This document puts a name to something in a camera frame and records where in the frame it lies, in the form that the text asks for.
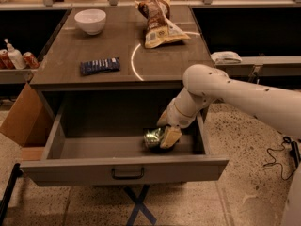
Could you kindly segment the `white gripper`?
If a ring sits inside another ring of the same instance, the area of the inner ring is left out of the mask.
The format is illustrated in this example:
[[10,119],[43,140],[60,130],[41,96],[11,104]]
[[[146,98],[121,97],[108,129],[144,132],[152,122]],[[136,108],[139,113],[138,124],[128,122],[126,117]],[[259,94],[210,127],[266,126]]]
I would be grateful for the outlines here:
[[171,148],[182,136],[181,128],[187,128],[195,119],[197,114],[196,106],[190,101],[173,99],[157,121],[158,127],[165,128],[160,147]]

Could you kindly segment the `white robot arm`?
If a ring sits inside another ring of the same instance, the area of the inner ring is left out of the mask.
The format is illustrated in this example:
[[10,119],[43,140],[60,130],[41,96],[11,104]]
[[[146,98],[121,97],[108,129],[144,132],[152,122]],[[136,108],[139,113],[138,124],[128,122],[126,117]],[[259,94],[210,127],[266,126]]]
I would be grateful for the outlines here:
[[183,88],[171,100],[157,122],[165,129],[160,146],[169,148],[180,139],[199,111],[215,100],[222,100],[283,135],[301,138],[301,93],[230,79],[217,68],[196,64],[182,77]]

